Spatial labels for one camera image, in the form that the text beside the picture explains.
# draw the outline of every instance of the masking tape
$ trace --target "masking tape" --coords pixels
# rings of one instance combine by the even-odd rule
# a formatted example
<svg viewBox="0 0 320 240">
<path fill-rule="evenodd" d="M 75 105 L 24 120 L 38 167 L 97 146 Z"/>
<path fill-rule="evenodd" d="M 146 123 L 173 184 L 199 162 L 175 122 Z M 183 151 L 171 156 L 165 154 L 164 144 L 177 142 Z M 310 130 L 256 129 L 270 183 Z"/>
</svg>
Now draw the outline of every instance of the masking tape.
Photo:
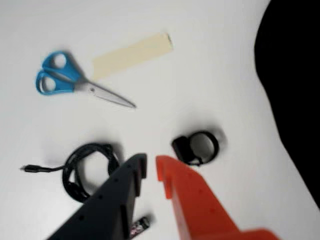
<svg viewBox="0 0 320 240">
<path fill-rule="evenodd" d="M 93 80 L 105 78 L 128 67 L 159 57 L 173 50 L 170 37 L 158 33 L 126 48 L 93 59 Z"/>
</svg>

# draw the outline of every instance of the black ring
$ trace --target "black ring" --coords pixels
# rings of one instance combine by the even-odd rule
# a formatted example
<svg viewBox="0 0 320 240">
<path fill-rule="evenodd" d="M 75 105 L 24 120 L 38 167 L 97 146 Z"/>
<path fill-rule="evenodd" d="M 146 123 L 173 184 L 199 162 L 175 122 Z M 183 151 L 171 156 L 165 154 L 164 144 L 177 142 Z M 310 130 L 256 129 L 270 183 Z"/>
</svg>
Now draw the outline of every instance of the black ring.
<svg viewBox="0 0 320 240">
<path fill-rule="evenodd" d="M 213 153 L 208 157 L 208 160 L 206 160 L 205 162 L 204 159 L 202 159 L 200 156 L 196 156 L 193 149 L 191 148 L 192 138 L 200 134 L 208 137 L 213 144 Z M 212 133 L 208 131 L 197 131 L 191 134 L 189 137 L 179 136 L 173 140 L 171 145 L 178 159 L 188 165 L 200 166 L 202 164 L 211 162 L 218 155 L 219 152 L 218 140 Z"/>
</svg>

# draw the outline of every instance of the black cable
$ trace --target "black cable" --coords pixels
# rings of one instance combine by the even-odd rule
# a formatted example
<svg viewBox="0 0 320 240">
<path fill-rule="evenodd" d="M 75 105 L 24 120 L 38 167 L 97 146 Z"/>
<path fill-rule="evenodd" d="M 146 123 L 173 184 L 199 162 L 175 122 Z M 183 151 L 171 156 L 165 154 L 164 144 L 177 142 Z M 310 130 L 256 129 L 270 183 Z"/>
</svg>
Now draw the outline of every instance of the black cable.
<svg viewBox="0 0 320 240">
<path fill-rule="evenodd" d="M 90 194 L 86 192 L 84 186 L 81 182 L 78 163 L 85 157 L 89 156 L 94 152 L 99 152 L 103 154 L 109 161 L 108 163 L 108 174 L 109 176 L 119 167 L 117 158 L 114 155 L 113 148 L 110 144 L 98 144 L 89 143 L 77 148 L 66 160 L 63 166 L 49 168 L 41 167 L 39 165 L 26 165 L 21 168 L 22 171 L 27 173 L 50 173 L 62 170 L 62 183 L 65 191 L 74 200 L 83 203 L 86 201 Z M 70 181 L 71 173 L 74 170 L 74 182 Z"/>
</svg>

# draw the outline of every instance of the blue scissors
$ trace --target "blue scissors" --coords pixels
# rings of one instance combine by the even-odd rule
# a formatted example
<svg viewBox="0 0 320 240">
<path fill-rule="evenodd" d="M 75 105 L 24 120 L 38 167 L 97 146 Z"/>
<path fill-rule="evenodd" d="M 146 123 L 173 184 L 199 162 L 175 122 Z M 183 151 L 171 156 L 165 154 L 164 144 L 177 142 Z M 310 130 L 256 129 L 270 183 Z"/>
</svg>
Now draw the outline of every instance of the blue scissors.
<svg viewBox="0 0 320 240">
<path fill-rule="evenodd" d="M 58 67 L 54 64 L 56 56 L 64 57 L 64 66 Z M 46 78 L 54 81 L 54 89 L 48 89 L 46 87 Z M 63 93 L 86 92 L 115 104 L 129 108 L 136 107 L 133 103 L 123 97 L 86 80 L 86 78 L 77 70 L 75 65 L 72 64 L 68 53 L 64 51 L 55 51 L 46 57 L 42 63 L 42 70 L 39 71 L 36 76 L 35 87 L 40 94 L 47 96 Z"/>
</svg>

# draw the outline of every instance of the black object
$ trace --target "black object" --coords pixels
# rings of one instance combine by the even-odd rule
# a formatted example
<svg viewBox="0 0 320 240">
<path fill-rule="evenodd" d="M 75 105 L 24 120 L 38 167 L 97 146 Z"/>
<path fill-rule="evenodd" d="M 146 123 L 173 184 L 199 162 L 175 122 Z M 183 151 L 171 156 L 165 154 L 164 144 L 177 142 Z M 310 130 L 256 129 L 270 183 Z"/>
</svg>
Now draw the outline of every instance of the black object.
<svg viewBox="0 0 320 240">
<path fill-rule="evenodd" d="M 206 136 L 213 144 L 213 151 L 209 157 L 206 157 L 206 159 L 204 157 L 196 155 L 195 151 L 191 146 L 192 140 L 199 135 Z M 174 139 L 171 145 L 178 159 L 188 165 L 200 166 L 202 164 L 206 164 L 212 161 L 219 152 L 218 140 L 213 134 L 211 134 L 208 131 L 197 131 L 189 137 L 180 136 Z"/>
<path fill-rule="evenodd" d="M 128 240 L 141 179 L 147 177 L 147 156 L 136 154 L 48 240 Z"/>
<path fill-rule="evenodd" d="M 318 61 L 313 60 L 318 49 L 316 4 L 271 0 L 257 32 L 254 53 L 256 72 L 280 139 L 320 207 L 319 73 Z"/>
<path fill-rule="evenodd" d="M 109 176 L 119 167 L 117 158 L 114 155 L 113 148 L 110 144 L 98 144 L 98 143 L 89 143 L 77 148 L 66 160 L 63 166 L 56 168 L 41 167 L 38 165 L 26 165 L 21 168 L 21 170 L 28 173 L 38 173 L 45 172 L 50 173 L 54 171 L 62 171 L 62 183 L 66 192 L 74 200 L 83 203 L 86 201 L 90 195 L 86 192 L 81 182 L 78 163 L 83 160 L 85 157 L 89 156 L 93 152 L 100 152 L 103 154 L 109 161 L 108 163 L 108 174 Z M 75 182 L 70 181 L 71 173 L 74 170 L 74 179 Z"/>
<path fill-rule="evenodd" d="M 134 237 L 144 232 L 149 227 L 150 227 L 150 222 L 146 216 L 140 218 L 138 221 L 135 221 L 131 227 L 130 239 L 133 239 Z"/>
</svg>

